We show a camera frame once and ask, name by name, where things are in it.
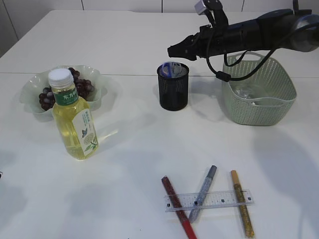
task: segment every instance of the green plastic basket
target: green plastic basket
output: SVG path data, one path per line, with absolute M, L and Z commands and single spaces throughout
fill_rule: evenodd
M 223 71 L 232 77 L 242 77 L 250 73 L 264 56 L 227 67 Z M 228 56 L 228 64 L 233 64 L 238 55 Z M 281 64 L 269 58 L 252 77 L 244 81 L 222 83 L 226 108 L 231 119 L 239 124 L 270 126 L 277 124 L 293 105 L 297 92 L 293 82 Z

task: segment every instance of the white wall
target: white wall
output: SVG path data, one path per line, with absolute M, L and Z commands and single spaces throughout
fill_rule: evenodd
M 293 8 L 293 0 L 245 0 L 243 11 L 273 11 Z M 299 0 L 300 9 L 312 9 L 319 13 L 319 0 Z
M 82 10 L 81 0 L 4 0 L 4 4 L 19 38 L 51 10 Z
M 83 0 L 85 10 L 161 12 L 161 0 Z
M 0 57 L 15 43 L 17 36 L 2 1 L 0 1 Z
M 199 0 L 163 0 L 163 12 L 195 12 Z M 244 0 L 221 0 L 224 11 L 241 11 Z
M 83 6 L 85 10 L 132 10 L 142 12 L 161 12 L 163 10 L 163 12 L 195 12 L 194 5 L 198 2 L 198 0 L 0 0 L 0 2 L 1 1 L 4 1 L 18 38 L 23 37 L 37 22 L 53 9 L 81 10 Z M 312 8 L 315 12 L 319 13 L 319 0 L 299 0 L 299 2 L 301 8 Z M 281 8 L 292 8 L 292 0 L 222 0 L 222 3 L 225 11 L 241 11 L 242 6 L 243 11 L 261 12 Z M 2 13 L 1 17 L 4 18 L 3 22 L 8 22 L 5 14 Z

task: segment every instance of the ruler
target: ruler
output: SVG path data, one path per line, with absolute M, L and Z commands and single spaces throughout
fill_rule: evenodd
M 178 194 L 177 197 L 182 205 L 182 208 L 174 208 L 169 195 L 165 196 L 165 212 L 175 212 L 179 210 L 189 211 L 192 209 L 207 209 L 207 208 L 226 208 L 236 207 L 240 205 L 250 205 L 254 203 L 249 190 L 242 191 L 245 197 L 245 203 L 238 203 L 235 191 L 219 191 L 207 193 L 205 201 L 202 205 L 196 202 L 198 193 Z

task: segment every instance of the green label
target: green label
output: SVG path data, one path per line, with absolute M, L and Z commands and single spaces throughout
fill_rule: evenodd
M 79 99 L 76 88 L 74 88 L 74 90 L 71 90 L 71 91 L 54 93 L 54 97 L 55 97 L 55 102 L 60 106 L 71 105 Z

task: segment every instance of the glitter marker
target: glitter marker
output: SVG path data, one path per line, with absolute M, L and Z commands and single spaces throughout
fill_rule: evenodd
M 170 201 L 173 204 L 173 206 L 175 208 L 181 208 L 181 204 L 180 201 L 175 193 L 175 190 L 173 188 L 173 186 L 171 185 L 169 179 L 167 178 L 167 176 L 163 177 L 161 179 L 161 182 L 163 183 L 163 186 L 167 192 L 167 194 L 169 195 Z M 188 236 L 188 239 L 197 239 L 193 228 L 191 227 L 191 224 L 189 222 L 189 220 L 187 219 L 187 216 L 185 214 L 185 212 L 183 210 L 179 210 L 176 211 L 176 215 L 178 216 L 178 219 L 181 223 L 181 225 L 183 226 L 186 235 Z
M 236 193 L 236 198 L 238 203 L 244 203 L 245 197 L 243 194 L 243 190 L 241 189 L 241 185 L 238 179 L 237 172 L 235 170 L 231 171 L 231 178 L 233 180 L 234 184 L 234 190 Z M 238 206 L 241 216 L 241 221 L 243 223 L 243 227 L 245 230 L 245 236 L 246 238 L 255 238 L 255 233 L 253 230 L 253 226 L 251 225 L 250 217 L 248 214 L 248 209 L 246 205 Z
M 196 199 L 196 205 L 194 204 L 194 206 L 201 206 L 203 204 L 203 202 L 205 201 L 207 192 L 210 188 L 211 183 L 213 182 L 213 178 L 215 175 L 217 167 L 215 165 L 211 166 L 203 185 L 201 186 L 201 189 L 199 191 L 199 194 L 197 196 Z M 191 210 L 188 219 L 190 221 L 190 223 L 194 223 L 199 215 L 200 209 L 193 209 Z

